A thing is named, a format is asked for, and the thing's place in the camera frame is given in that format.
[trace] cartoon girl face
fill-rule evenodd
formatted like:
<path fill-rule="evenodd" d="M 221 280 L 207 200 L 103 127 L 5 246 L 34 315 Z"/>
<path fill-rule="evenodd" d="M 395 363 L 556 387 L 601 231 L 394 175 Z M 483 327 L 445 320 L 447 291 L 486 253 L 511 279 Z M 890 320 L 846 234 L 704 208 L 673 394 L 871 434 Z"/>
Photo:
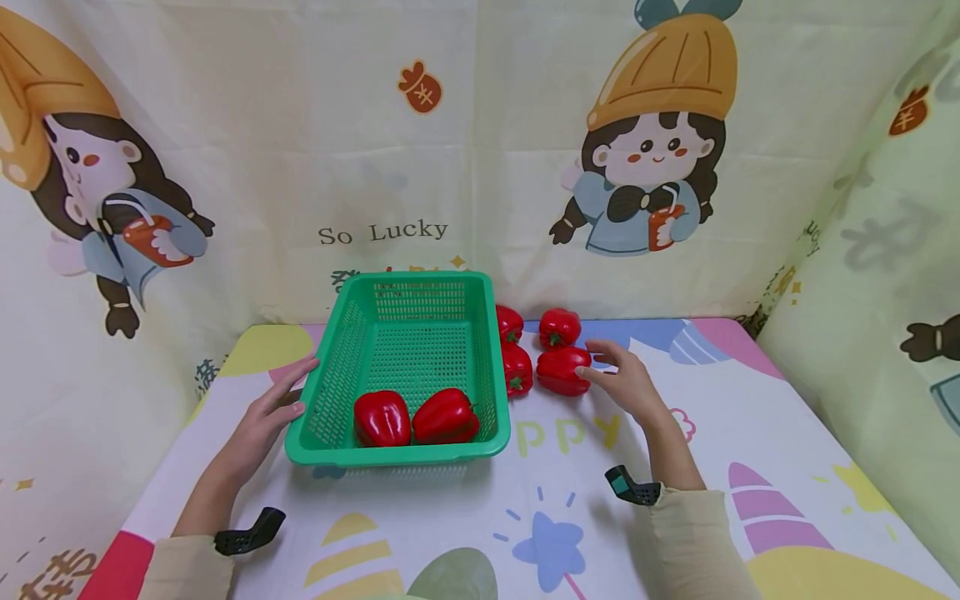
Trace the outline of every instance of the cartoon girl face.
<path fill-rule="evenodd" d="M 49 115 L 44 120 L 69 190 L 66 212 L 77 223 L 96 227 L 100 204 L 108 195 L 133 186 L 136 175 L 131 163 L 143 155 L 129 140 L 113 141 L 68 129 Z"/>
<path fill-rule="evenodd" d="M 649 188 L 686 179 L 714 144 L 690 127 L 687 116 L 681 112 L 677 126 L 667 129 L 658 113 L 640 115 L 632 131 L 619 135 L 610 146 L 597 146 L 594 164 L 606 167 L 607 179 L 617 185 Z"/>

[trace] blue star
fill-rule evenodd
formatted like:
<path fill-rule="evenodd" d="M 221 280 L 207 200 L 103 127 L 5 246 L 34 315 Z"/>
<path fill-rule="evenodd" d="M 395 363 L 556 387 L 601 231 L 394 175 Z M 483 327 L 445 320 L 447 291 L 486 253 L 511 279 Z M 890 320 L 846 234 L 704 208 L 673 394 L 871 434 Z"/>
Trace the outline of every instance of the blue star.
<path fill-rule="evenodd" d="M 584 530 L 573 523 L 555 523 L 544 513 L 534 515 L 533 536 L 514 546 L 514 558 L 537 566 L 540 589 L 551 592 L 560 586 L 564 576 L 579 575 L 587 569 L 584 555 L 577 544 Z"/>

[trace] green plastic basket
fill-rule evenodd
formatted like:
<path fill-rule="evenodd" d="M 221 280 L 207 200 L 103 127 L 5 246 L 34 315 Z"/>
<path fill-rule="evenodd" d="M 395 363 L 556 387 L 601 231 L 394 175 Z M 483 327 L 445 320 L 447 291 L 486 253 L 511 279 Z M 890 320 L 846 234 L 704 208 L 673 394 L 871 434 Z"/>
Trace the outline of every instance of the green plastic basket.
<path fill-rule="evenodd" d="M 414 272 L 351 277 L 307 377 L 306 412 L 287 431 L 287 456 L 343 468 L 452 463 L 500 452 L 510 440 L 507 386 L 493 286 L 482 273 Z M 480 432 L 467 444 L 365 448 L 353 431 L 360 395 L 396 390 L 413 417 L 432 395 L 460 388 Z"/>

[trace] red bell pepper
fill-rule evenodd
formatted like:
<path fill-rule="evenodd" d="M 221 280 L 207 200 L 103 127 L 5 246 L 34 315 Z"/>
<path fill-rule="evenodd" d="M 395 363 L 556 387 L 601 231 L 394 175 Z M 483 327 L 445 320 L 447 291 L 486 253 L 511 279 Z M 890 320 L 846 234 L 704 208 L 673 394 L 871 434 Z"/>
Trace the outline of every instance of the red bell pepper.
<path fill-rule="evenodd" d="M 516 344 L 523 335 L 523 317 L 513 308 L 496 306 L 496 322 L 500 328 L 501 344 Z"/>
<path fill-rule="evenodd" d="M 534 386 L 534 364 L 530 354 L 516 344 L 504 344 L 503 374 L 507 378 L 507 397 L 524 396 Z"/>
<path fill-rule="evenodd" d="M 540 318 L 540 344 L 544 349 L 567 348 L 580 337 L 580 315 L 551 308 Z"/>
<path fill-rule="evenodd" d="M 577 376 L 577 367 L 589 367 L 590 354 L 582 348 L 560 348 L 544 352 L 537 359 L 537 380 L 541 386 L 561 396 L 582 396 L 590 382 Z"/>
<path fill-rule="evenodd" d="M 480 431 L 470 399 L 457 388 L 440 390 L 414 415 L 414 437 L 420 444 L 462 444 Z"/>
<path fill-rule="evenodd" d="M 397 392 L 382 390 L 358 397 L 353 403 L 353 423 L 364 446 L 410 445 L 410 412 Z"/>

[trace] yellow hat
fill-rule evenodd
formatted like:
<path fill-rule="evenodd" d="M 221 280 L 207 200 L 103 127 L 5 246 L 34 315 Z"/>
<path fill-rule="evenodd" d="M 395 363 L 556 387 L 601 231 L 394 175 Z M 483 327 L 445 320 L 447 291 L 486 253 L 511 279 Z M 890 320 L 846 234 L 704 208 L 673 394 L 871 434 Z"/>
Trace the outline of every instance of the yellow hat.
<path fill-rule="evenodd" d="M 0 167 L 14 184 L 35 190 L 50 166 L 41 120 L 58 112 L 120 117 L 90 67 L 34 23 L 0 7 Z"/>
<path fill-rule="evenodd" d="M 590 131 L 650 112 L 699 112 L 724 120 L 736 92 L 736 46 L 724 22 L 685 14 L 627 48 L 587 116 Z"/>

